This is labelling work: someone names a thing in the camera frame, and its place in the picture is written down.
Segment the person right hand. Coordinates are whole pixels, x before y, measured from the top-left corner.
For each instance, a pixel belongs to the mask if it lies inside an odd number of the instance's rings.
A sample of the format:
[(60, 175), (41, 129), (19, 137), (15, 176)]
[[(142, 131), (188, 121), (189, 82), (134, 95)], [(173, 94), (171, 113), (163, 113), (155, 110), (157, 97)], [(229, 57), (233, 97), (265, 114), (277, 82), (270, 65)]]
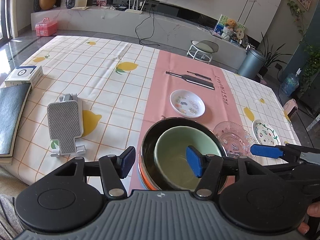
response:
[(307, 223), (302, 222), (297, 229), (301, 234), (305, 235), (310, 230), (312, 232), (316, 232), (318, 230), (319, 217), (320, 217), (319, 207), (320, 207), (319, 202), (312, 203), (308, 207), (307, 213), (306, 213), (308, 215), (308, 222)]

